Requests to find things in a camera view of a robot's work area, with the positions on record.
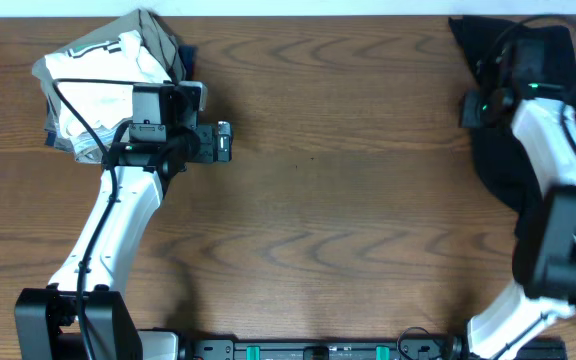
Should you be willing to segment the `black t-shirt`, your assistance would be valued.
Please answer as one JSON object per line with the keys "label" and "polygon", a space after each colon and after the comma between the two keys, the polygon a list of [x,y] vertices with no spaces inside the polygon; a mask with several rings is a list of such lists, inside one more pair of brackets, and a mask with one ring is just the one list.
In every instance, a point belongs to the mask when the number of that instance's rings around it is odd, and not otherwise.
{"label": "black t-shirt", "polygon": [[[494,41],[512,21],[479,16],[465,16],[448,20],[456,43],[462,48],[468,66],[476,82],[481,83],[486,75],[496,76],[493,62],[487,61],[481,68],[477,62],[482,60],[488,50],[494,54],[501,46]],[[541,28],[522,27],[517,29],[515,37],[535,37],[545,41],[545,80],[567,88],[576,83],[576,58],[570,31],[561,25]],[[576,95],[570,105],[576,111]],[[521,144],[514,138],[492,128],[472,129],[471,150],[474,168],[487,189],[501,202],[518,214],[514,234],[521,238],[527,232],[528,225],[542,201],[541,191]]]}

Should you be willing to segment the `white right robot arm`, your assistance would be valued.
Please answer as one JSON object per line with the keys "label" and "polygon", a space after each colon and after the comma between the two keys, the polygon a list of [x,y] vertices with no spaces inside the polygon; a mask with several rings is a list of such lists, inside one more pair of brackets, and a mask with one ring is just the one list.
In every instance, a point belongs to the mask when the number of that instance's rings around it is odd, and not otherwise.
{"label": "white right robot arm", "polygon": [[470,359],[515,359],[522,347],[576,313],[576,113],[570,90],[547,83],[545,44],[504,46],[496,79],[465,94],[465,128],[496,128],[527,155],[541,201],[517,241],[512,281],[473,316],[462,344]]}

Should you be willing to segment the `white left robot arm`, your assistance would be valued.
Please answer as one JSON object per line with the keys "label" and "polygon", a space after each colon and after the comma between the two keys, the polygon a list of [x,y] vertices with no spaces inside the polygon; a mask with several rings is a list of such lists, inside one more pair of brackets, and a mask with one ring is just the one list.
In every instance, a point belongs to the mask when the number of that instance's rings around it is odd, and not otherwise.
{"label": "white left robot arm", "polygon": [[207,88],[197,81],[133,83],[132,115],[102,145],[94,208],[44,288],[14,309],[24,359],[191,359],[191,340],[136,328],[123,299],[145,229],[171,180],[189,163],[232,159],[229,122],[202,125]]}

